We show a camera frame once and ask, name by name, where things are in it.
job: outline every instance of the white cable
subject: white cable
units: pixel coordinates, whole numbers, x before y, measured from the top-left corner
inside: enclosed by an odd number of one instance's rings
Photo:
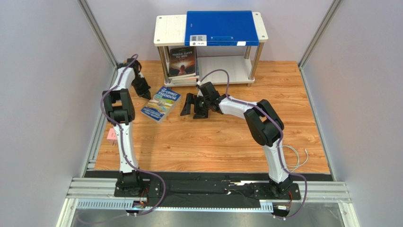
[[[307,158],[306,158],[304,163],[299,164],[299,154],[298,154],[297,150],[295,150],[295,148],[293,148],[292,146],[289,146],[289,145],[283,145],[282,147],[287,147],[287,148],[291,149],[297,155],[297,165],[292,166],[292,165],[287,164],[288,167],[294,168],[294,169],[290,170],[290,172],[294,172],[296,169],[298,169],[299,167],[303,166],[309,159],[308,151],[307,151],[307,149],[304,148],[304,151],[305,151],[305,154],[307,155]]]

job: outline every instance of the wall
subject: wall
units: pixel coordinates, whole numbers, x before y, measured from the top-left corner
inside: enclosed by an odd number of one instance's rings
[[[134,52],[142,60],[159,60],[154,46],[158,15],[189,10],[252,10],[262,13],[269,35],[261,60],[299,61],[332,0],[87,0],[118,62]],[[225,47],[200,55],[244,54],[245,48]]]
[[[0,1],[0,226],[55,226],[113,72],[81,8]]]
[[[401,226],[403,2],[342,2],[304,72],[361,226]]]

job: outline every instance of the pink sticky note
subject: pink sticky note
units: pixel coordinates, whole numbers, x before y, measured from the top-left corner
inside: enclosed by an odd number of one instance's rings
[[[115,145],[117,143],[117,136],[115,133],[115,129],[111,128],[108,132],[108,136],[106,137],[106,139],[111,142],[113,145]]]

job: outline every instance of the blue binder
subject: blue binder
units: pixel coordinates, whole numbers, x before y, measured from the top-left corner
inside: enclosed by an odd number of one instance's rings
[[[251,11],[188,11],[185,46],[201,38],[207,46],[259,45]]]

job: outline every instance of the wood grain surface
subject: wood grain surface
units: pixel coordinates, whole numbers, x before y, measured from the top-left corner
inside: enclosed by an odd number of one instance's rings
[[[142,72],[154,95],[163,86],[159,61],[142,61]],[[261,61],[256,71],[256,82],[230,85],[229,94],[246,101],[267,99],[284,122],[284,145],[293,146],[301,162],[309,160],[296,172],[328,173],[311,107],[294,61]],[[225,86],[215,86],[224,94]],[[133,122],[133,144],[142,169],[151,171],[207,171],[207,172],[267,172],[263,149],[252,138],[246,122],[240,118],[210,113],[209,119],[193,120],[193,112],[180,116],[186,94],[197,93],[195,87],[174,87],[182,95],[178,106],[162,124],[144,116],[140,109],[147,100],[137,97],[133,87],[131,98],[136,110]],[[106,140],[112,127],[107,123],[99,149],[95,169],[118,170],[119,151]],[[295,153],[284,148],[286,162],[295,165]]]

